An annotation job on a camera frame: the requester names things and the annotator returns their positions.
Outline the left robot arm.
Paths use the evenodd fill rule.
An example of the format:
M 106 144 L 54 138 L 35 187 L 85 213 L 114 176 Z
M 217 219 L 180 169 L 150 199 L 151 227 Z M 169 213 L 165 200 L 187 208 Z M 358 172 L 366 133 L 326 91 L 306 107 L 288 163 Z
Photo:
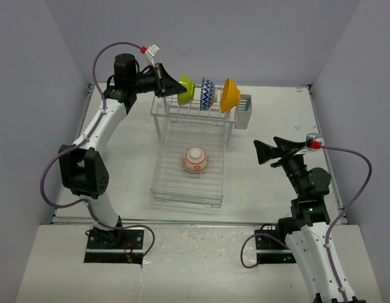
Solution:
M 71 146 L 62 145 L 59 149 L 63 186 L 82 197 L 95 221 L 94 233 L 111 248 L 123 243 L 124 232 L 121 218 L 106 193 L 110 177 L 102 158 L 103 150 L 139 94 L 152 92 L 156 97 L 168 97 L 186 91 L 163 64 L 149 65 L 141 71 L 132 54 L 119 54 L 95 117 Z

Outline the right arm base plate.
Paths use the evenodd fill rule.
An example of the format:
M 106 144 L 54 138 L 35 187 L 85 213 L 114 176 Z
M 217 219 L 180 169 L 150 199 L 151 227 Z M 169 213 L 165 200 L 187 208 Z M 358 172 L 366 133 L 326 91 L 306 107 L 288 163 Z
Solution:
M 275 240 L 258 236 L 255 238 L 257 261 L 259 264 L 294 264 L 296 263 L 293 254 L 286 250 Z

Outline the blue zigzag patterned bowl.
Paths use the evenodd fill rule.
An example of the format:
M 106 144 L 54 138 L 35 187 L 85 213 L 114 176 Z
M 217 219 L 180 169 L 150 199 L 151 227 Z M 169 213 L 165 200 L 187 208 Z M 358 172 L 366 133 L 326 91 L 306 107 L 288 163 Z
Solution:
M 208 110 L 212 103 L 215 94 L 215 84 L 207 79 L 203 78 L 201 82 L 201 96 L 200 96 L 200 109 Z

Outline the yellow plastic bowl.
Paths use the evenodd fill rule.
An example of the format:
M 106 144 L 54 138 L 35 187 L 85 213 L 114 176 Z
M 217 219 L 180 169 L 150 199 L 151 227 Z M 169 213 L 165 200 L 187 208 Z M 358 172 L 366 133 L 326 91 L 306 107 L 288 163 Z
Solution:
M 223 87 L 223 93 L 220 100 L 220 112 L 226 113 L 232 108 L 238 106 L 240 102 L 241 92 L 235 84 L 234 80 L 227 78 Z

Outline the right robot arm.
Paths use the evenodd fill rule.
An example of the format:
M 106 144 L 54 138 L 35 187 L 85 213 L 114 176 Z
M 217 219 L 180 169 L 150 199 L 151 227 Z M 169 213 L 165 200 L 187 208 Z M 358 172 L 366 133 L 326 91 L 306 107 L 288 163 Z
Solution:
M 336 252 L 331 220 L 325 204 L 331 175 L 320 167 L 308 169 L 304 155 L 325 148 L 318 133 L 301 142 L 275 136 L 271 146 L 254 140 L 259 164 L 281 167 L 297 197 L 291 202 L 291 217 L 276 224 L 273 240 L 292 253 L 306 284 L 311 302 L 358 302 Z

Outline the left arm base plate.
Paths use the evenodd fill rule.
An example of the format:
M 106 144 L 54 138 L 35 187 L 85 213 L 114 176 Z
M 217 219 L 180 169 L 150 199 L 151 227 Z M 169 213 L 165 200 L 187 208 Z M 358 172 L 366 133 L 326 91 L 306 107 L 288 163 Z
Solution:
M 110 230 L 96 228 L 85 232 L 88 237 L 84 263 L 143 263 L 144 230 Z

